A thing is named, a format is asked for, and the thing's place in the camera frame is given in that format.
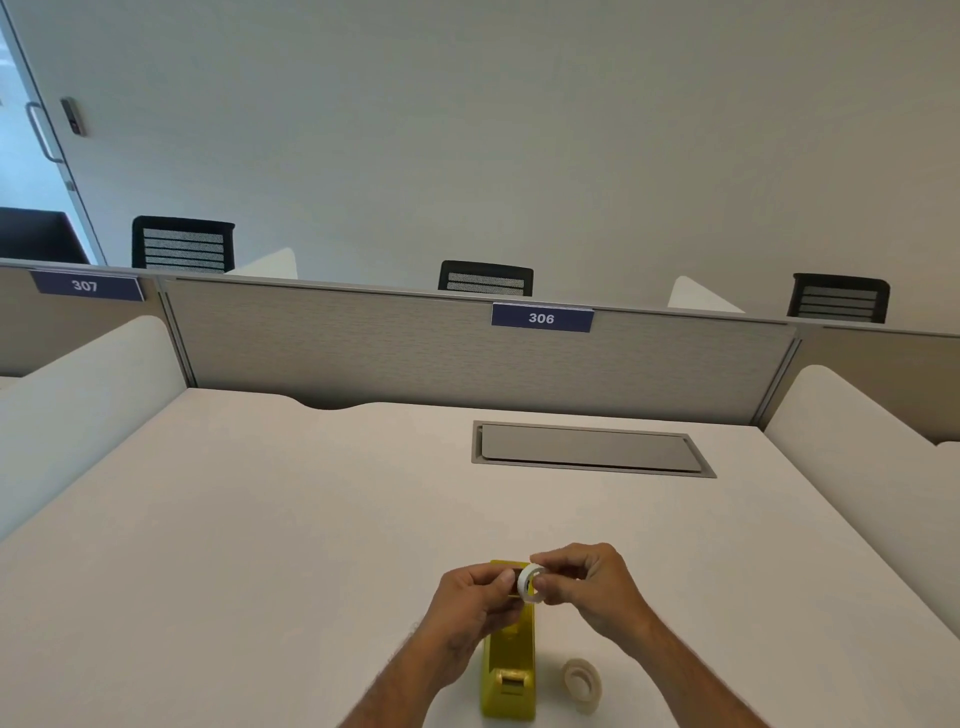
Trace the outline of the person's right hand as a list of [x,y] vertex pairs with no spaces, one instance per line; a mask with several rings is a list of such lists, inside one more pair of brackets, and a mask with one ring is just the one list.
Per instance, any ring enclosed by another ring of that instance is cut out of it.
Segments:
[[624,559],[609,543],[572,542],[560,548],[534,553],[530,561],[547,568],[548,571],[539,577],[582,580],[580,605],[544,604],[573,607],[591,629],[615,643],[624,653],[622,641],[628,636],[632,620],[646,610],[653,612]]

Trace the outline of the person's left hand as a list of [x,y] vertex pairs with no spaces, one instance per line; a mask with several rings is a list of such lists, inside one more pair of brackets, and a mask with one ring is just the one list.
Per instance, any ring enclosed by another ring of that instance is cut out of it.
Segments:
[[515,625],[523,604],[513,601],[514,589],[467,585],[467,566],[445,573],[414,633],[443,640],[452,650],[470,651],[492,633]]

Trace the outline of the person's right forearm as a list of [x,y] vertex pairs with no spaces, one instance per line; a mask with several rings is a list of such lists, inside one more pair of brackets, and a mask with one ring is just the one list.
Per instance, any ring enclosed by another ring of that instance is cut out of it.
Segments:
[[652,611],[627,634],[622,650],[652,679],[678,728],[770,728]]

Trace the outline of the person's left forearm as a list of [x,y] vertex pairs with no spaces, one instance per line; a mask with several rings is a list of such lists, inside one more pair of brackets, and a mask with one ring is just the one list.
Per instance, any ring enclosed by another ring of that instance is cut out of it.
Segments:
[[413,633],[337,728],[424,728],[434,700],[463,675],[472,654]]

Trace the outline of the yellow tape dispenser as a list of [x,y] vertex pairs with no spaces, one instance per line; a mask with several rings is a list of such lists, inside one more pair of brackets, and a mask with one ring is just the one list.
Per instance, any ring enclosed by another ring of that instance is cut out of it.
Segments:
[[486,719],[534,722],[537,713],[535,604],[523,604],[519,621],[483,642],[479,707]]

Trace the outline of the wide grey partition panel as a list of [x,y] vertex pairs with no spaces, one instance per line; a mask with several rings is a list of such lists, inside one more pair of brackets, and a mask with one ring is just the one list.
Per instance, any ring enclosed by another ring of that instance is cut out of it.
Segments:
[[746,426],[794,325],[595,309],[588,332],[494,325],[494,298],[228,275],[162,283],[199,388],[310,407],[469,407]]

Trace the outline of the blue number sign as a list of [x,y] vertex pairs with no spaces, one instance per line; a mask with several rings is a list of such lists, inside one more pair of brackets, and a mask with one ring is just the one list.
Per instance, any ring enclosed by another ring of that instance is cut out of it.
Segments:
[[510,329],[588,334],[593,321],[594,310],[584,307],[495,301],[490,312],[492,326]]
[[143,303],[146,296],[135,275],[31,269],[36,290],[44,295]]

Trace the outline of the black mesh office chair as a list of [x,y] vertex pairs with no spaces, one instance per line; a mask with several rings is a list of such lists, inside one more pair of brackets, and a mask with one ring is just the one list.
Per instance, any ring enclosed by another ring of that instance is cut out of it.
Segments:
[[880,278],[794,273],[787,316],[884,324],[890,295],[889,283]]
[[445,260],[440,265],[438,290],[532,297],[534,270],[521,266],[464,260]]
[[235,268],[233,223],[141,215],[131,228],[134,269],[222,275]]

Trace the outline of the white side divider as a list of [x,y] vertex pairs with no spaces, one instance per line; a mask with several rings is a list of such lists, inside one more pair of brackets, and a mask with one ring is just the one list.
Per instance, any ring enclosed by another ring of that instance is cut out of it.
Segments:
[[741,308],[686,275],[676,278],[667,308],[744,314]]
[[289,281],[298,281],[300,279],[295,252],[289,247],[276,250],[224,274],[226,276],[241,278]]
[[960,441],[931,443],[820,365],[765,434],[960,639]]
[[140,316],[0,388],[0,543],[187,390]]

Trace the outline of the dark furniture behind glass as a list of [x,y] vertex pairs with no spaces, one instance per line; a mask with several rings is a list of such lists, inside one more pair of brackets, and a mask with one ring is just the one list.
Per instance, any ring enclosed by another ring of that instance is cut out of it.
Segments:
[[66,213],[0,206],[0,259],[89,264]]

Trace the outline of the glass door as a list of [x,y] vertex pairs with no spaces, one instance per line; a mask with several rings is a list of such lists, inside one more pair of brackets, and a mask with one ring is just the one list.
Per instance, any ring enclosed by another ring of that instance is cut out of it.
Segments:
[[0,0],[0,207],[66,213],[89,262],[107,263],[75,178],[68,166],[45,159],[28,123],[25,104],[43,103],[22,42]]

